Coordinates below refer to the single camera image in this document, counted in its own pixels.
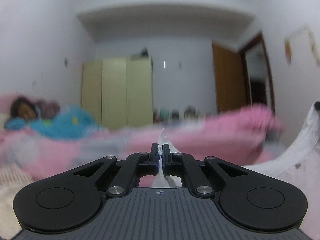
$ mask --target crosshair logo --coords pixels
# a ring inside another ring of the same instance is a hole
[[[163,190],[160,190],[160,189],[158,189],[157,191],[156,191],[156,193],[158,194],[158,195],[161,195],[161,194],[163,194],[163,193],[165,193]]]

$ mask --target gray ribbed panel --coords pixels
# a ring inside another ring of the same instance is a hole
[[[14,240],[309,240],[298,229],[262,234],[237,227],[209,199],[186,188],[134,188],[126,197],[106,202],[101,213],[78,230],[55,235],[20,232]]]

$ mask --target cabinet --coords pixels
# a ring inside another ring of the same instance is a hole
[[[103,127],[153,123],[150,58],[104,58],[84,64],[82,107]]]

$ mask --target pink blanket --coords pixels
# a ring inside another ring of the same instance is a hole
[[[17,163],[34,179],[43,179],[107,155],[125,159],[129,154],[150,151],[158,141],[161,127],[102,130],[78,141],[55,141],[29,128],[17,132],[0,132],[0,165]],[[261,160],[262,144],[268,130],[282,126],[266,107],[246,107],[206,119],[204,123],[183,124],[166,129],[170,141],[181,152],[203,160],[214,155],[237,165]]]

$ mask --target green wardrobe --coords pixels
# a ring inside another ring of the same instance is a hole
[[[118,57],[84,63],[82,107],[110,130],[153,123],[151,59]]]

